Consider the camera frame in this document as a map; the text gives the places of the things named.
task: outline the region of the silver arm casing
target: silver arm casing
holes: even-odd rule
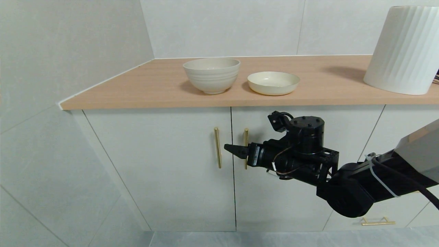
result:
[[[419,173],[439,183],[439,119],[402,138],[395,152]]]

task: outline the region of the shallow dish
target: shallow dish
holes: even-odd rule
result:
[[[249,75],[247,80],[253,91],[277,96],[293,92],[298,86],[300,78],[284,72],[264,71]]]

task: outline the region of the white cabinet door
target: white cabinet door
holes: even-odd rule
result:
[[[325,121],[324,146],[340,152],[339,166],[356,162],[379,118],[383,105],[233,107],[233,141],[279,139],[267,115],[285,111],[296,116],[318,116]],[[234,157],[236,220],[238,231],[321,231],[332,209],[316,196],[316,188],[297,180],[282,181],[249,167]]]
[[[235,230],[229,107],[85,114],[153,231]]]
[[[399,140],[439,118],[439,105],[386,105],[359,161],[371,152],[385,153],[396,147]],[[394,225],[366,225],[363,218],[346,218],[333,212],[325,231],[386,229],[405,227],[425,207],[428,200],[420,193],[411,193],[375,203],[365,215],[368,222],[384,221]]]
[[[324,231],[366,230],[402,228],[425,207],[428,200],[421,193],[410,193],[398,198],[374,203],[364,215],[371,222],[385,222],[384,217],[395,224],[388,225],[362,225],[366,223],[363,217],[347,218],[337,212],[332,212]]]
[[[439,105],[386,105],[359,161],[394,149],[401,138],[437,119]]]
[[[429,188],[429,190],[439,197],[439,185]],[[407,227],[439,225],[439,210],[432,204],[428,203],[427,206],[410,222]]]

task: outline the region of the bowl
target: bowl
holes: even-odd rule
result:
[[[285,95],[293,92],[299,84],[300,78],[297,75],[264,71],[251,74],[247,77],[250,88],[265,95]]]
[[[238,77],[241,62],[233,58],[202,58],[183,64],[191,84],[207,94],[220,94]]]

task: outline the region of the drawer handle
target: drawer handle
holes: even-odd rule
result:
[[[248,147],[248,128],[244,129],[244,146]],[[245,169],[247,169],[248,156],[245,158]]]
[[[218,157],[218,168],[223,167],[221,162],[221,145],[220,145],[220,130],[218,127],[213,129],[215,131],[215,142],[216,142],[216,156]]]
[[[394,225],[396,224],[395,221],[389,221],[386,216],[383,217],[385,220],[384,222],[368,222],[365,217],[363,217],[364,223],[361,223],[361,225]]]

